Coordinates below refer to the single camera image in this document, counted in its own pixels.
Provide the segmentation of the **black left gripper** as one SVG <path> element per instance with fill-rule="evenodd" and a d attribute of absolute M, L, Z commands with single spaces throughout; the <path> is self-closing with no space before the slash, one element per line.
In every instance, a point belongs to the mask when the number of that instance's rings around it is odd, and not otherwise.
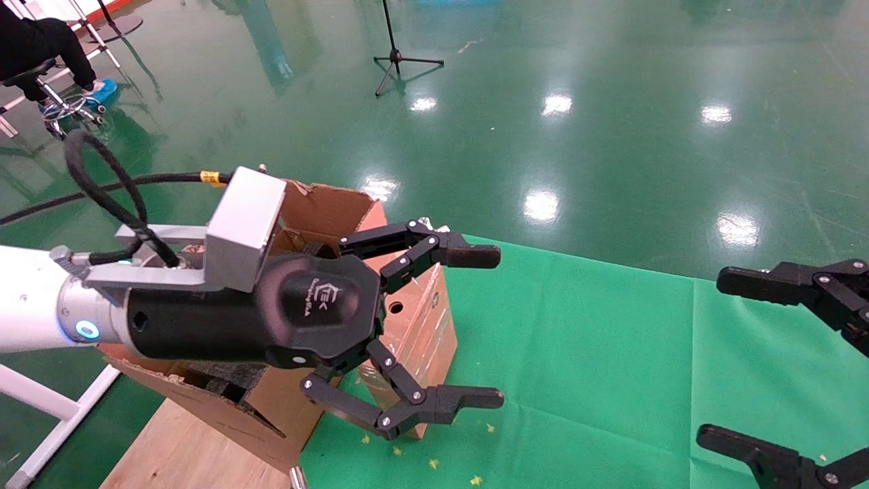
<path fill-rule="evenodd" d="M 399 256 L 379 275 L 363 263 L 393 253 Z M 410 220 L 342 236 L 339 254 L 343 257 L 269 259 L 251 292 L 132 290 L 128 349 L 150 359 L 317 366 L 301 381 L 304 395 L 387 440 L 419 424 L 452 424 L 463 408 L 503 406 L 504 394 L 496 388 L 421 387 L 376 340 L 385 316 L 382 292 L 401 290 L 435 264 L 494 269 L 502 260 L 500 247 L 472 244 L 459 232 Z M 399 396 L 388 409 L 330 384 L 335 371 L 350 371 L 366 360 Z"/>

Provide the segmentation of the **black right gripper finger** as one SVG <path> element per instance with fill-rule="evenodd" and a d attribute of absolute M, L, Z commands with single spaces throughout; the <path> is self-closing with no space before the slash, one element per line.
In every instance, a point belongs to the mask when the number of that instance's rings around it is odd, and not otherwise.
<path fill-rule="evenodd" d="M 717 289 L 730 296 L 804 306 L 852 347 L 868 355 L 868 264 L 850 259 L 827 266 L 781 262 L 770 270 L 725 267 Z"/>
<path fill-rule="evenodd" d="M 702 424 L 697 443 L 745 463 L 760 488 L 853 488 L 868 479 L 868 449 L 818 465 L 790 448 L 720 425 Z"/>

